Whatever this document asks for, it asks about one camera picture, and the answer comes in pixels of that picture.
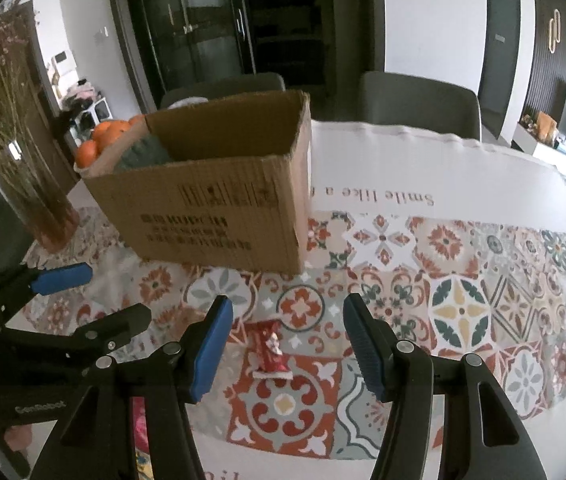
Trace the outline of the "red candy wrapper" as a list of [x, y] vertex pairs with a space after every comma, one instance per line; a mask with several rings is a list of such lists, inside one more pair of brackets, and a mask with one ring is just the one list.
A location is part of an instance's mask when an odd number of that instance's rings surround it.
[[251, 336], [257, 356], [253, 369], [255, 379], [291, 380], [293, 373], [289, 368], [289, 357], [281, 348], [281, 322], [278, 318], [249, 323], [247, 331]]

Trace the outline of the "dark green soft item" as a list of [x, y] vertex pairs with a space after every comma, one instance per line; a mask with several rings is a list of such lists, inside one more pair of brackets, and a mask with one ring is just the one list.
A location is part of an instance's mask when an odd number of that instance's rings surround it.
[[130, 145], [115, 166], [116, 172], [128, 171], [152, 166], [161, 166], [172, 162], [169, 153], [164, 149], [156, 136], [145, 136]]

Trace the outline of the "orange fruit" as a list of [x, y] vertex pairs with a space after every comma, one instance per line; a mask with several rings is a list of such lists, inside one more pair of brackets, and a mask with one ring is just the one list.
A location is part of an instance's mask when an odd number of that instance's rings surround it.
[[96, 142], [98, 152], [101, 153], [113, 144], [131, 125], [124, 120], [111, 120], [100, 122], [92, 131], [91, 139]]
[[86, 169], [95, 162], [100, 155], [99, 145], [94, 140], [82, 142], [75, 153], [75, 165], [79, 169]]

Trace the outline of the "glass vase with dried flowers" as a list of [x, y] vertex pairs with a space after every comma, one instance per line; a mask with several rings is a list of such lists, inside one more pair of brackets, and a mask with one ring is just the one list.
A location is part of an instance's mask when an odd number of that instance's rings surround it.
[[50, 134], [30, 69], [34, 19], [24, 4], [0, 14], [0, 190], [16, 215], [50, 254], [73, 237], [78, 214], [44, 157]]

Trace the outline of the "brown cardboard box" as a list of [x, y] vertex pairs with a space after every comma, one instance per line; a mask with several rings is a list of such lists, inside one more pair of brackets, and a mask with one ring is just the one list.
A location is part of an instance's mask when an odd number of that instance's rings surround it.
[[[116, 172], [156, 136], [172, 162]], [[307, 254], [310, 98], [242, 93], [146, 115], [105, 148], [82, 181], [147, 260], [297, 274]]]

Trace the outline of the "patterned tile tablecloth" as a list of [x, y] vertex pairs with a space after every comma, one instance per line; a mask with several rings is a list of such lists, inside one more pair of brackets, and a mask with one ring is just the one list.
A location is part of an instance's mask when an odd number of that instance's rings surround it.
[[[121, 348], [143, 358], [228, 296], [234, 325], [213, 388], [189, 417], [207, 478], [367, 478], [389, 410], [364, 386], [343, 325], [359, 294], [371, 313], [436, 356], [474, 352], [524, 422], [548, 478], [566, 478], [566, 181], [490, 144], [399, 127], [315, 124], [304, 270], [138, 257], [83, 185], [64, 252], [87, 286], [32, 301], [12, 326], [68, 335], [141, 302], [149, 329]], [[291, 380], [255, 379], [249, 323], [278, 318]]]

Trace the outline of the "grey chair left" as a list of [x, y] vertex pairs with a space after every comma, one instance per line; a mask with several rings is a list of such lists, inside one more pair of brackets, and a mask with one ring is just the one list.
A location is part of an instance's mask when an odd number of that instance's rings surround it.
[[216, 100], [241, 93], [283, 91], [284, 89], [284, 80], [276, 73], [240, 75], [213, 82], [198, 82], [192, 86], [169, 90], [161, 98], [159, 108], [167, 110], [173, 104], [190, 98]]

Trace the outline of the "grey chair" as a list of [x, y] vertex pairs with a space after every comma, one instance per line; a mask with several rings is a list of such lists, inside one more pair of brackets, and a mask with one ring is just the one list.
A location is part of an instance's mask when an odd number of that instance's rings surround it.
[[159, 108], [167, 110], [173, 104], [190, 98], [216, 100], [241, 93], [283, 91], [284, 89], [284, 80], [276, 73], [240, 75], [213, 82], [198, 82], [192, 86], [169, 90], [161, 98]]
[[481, 140], [476, 94], [456, 84], [417, 76], [364, 73], [359, 82], [359, 120]]

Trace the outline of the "white side cabinet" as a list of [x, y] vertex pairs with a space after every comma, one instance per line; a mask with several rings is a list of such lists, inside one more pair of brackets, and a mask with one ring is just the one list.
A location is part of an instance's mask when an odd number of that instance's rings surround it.
[[566, 155], [538, 142], [523, 126], [517, 125], [512, 139], [512, 146], [517, 146], [525, 154], [553, 166], [566, 180]]

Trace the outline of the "black glass cabinet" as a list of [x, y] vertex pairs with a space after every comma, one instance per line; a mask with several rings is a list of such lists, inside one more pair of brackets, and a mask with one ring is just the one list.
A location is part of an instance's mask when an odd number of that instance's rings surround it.
[[141, 110], [172, 90], [276, 73], [311, 96], [315, 114], [335, 92], [333, 0], [110, 0]]

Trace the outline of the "grey chair right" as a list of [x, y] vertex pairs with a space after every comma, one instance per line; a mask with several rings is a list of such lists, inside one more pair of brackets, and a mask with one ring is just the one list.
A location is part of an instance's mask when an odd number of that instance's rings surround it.
[[456, 84], [417, 76], [364, 73], [359, 82], [359, 120], [481, 140], [476, 94]]

